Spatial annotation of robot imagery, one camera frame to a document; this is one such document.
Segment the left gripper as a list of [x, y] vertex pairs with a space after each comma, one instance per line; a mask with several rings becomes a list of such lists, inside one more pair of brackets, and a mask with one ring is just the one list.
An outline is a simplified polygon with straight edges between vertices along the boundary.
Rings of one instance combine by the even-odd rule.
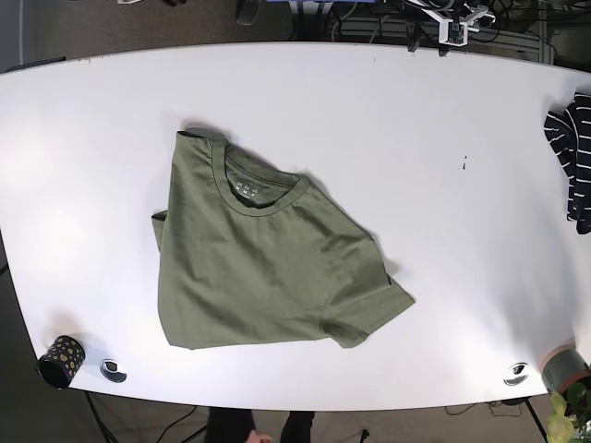
[[470, 6], [466, 1], [444, 1], [436, 5], [434, 1], [411, 0], [406, 4], [438, 23], [438, 42], [447, 46], [466, 46], [469, 34], [480, 32], [481, 21], [486, 26], [496, 21], [495, 13], [489, 6]]

